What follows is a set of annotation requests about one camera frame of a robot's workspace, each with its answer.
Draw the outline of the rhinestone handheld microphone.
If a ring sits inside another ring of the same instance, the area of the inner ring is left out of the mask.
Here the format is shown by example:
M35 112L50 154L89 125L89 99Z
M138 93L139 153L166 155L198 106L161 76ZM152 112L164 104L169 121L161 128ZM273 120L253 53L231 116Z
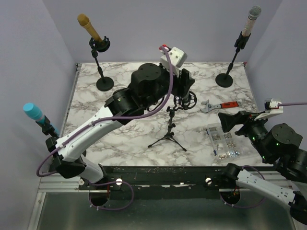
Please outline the rhinestone handheld microphone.
M256 5L253 6L248 13L248 19L244 25L244 28L241 32L242 36L247 37L251 34L251 30L254 27L255 21L261 15L261 7Z

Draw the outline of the black tripod shock mount stand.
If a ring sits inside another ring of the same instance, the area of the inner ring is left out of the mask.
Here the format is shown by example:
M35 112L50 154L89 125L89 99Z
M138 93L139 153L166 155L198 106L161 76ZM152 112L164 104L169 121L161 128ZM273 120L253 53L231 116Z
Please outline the black tripod shock mount stand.
M166 111L169 113L169 120L168 120L168 126L167 126L167 133L160 139L158 139L157 141L155 141L154 143L148 145L148 148L151 148L153 145L157 144L159 141L162 140L170 140L176 144L178 144L183 151L187 151L181 144L179 144L175 139L174 139L174 132L172 131L173 128L176 127L176 124L173 123L173 118L175 117L175 112L178 110L190 110L192 108L194 108L197 104L197 96L194 92L189 91L189 93L187 94L189 95L189 102L190 105L188 106L188 108L182 108L181 107L181 101L182 98L178 97L178 96L174 96L173 98L173 103L174 106L171 108L170 106L167 107Z

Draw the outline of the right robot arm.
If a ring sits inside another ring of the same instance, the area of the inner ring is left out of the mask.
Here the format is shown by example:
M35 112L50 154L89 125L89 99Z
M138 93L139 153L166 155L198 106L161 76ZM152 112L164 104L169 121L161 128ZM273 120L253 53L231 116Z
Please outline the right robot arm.
M288 181L293 182L298 191L282 188L262 178L258 178L242 166L229 163L221 175L223 186L248 188L265 198L279 203L296 221L307 223L307 152L300 148L303 137L286 123L267 130L265 123L275 116L270 112L252 113L239 111L231 115L218 113L223 132L229 132L236 125L242 127L235 132L251 142L260 155L262 163L271 166Z

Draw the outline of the black round base mic stand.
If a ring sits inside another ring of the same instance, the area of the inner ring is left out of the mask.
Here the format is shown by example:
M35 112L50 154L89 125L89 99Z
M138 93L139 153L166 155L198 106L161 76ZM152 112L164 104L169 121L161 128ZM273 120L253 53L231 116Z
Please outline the black round base mic stand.
M215 78L216 84L220 87L229 88L233 84L233 78L230 76L230 71L233 68L234 61L235 61L238 53L240 52L240 50L243 50L245 48L245 46L246 46L246 44L247 44L247 42L250 38L250 35L251 35L251 34L245 35L245 34L242 34L242 33L243 32L240 33L238 39L235 42L235 45L234 45L234 47L236 48L235 55L234 55L231 63L228 65L227 72L226 73L220 73Z

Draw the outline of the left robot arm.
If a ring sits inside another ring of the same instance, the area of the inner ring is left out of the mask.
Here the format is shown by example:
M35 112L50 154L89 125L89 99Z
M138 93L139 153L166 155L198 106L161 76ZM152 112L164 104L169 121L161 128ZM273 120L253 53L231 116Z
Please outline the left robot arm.
M153 116L169 97L178 97L184 104L195 79L187 69L178 73L162 64L145 63L131 74L128 87L119 89L88 121L55 142L53 166L63 178L75 176L90 181L95 189L106 185L102 168L88 160L83 153L108 133L132 120Z

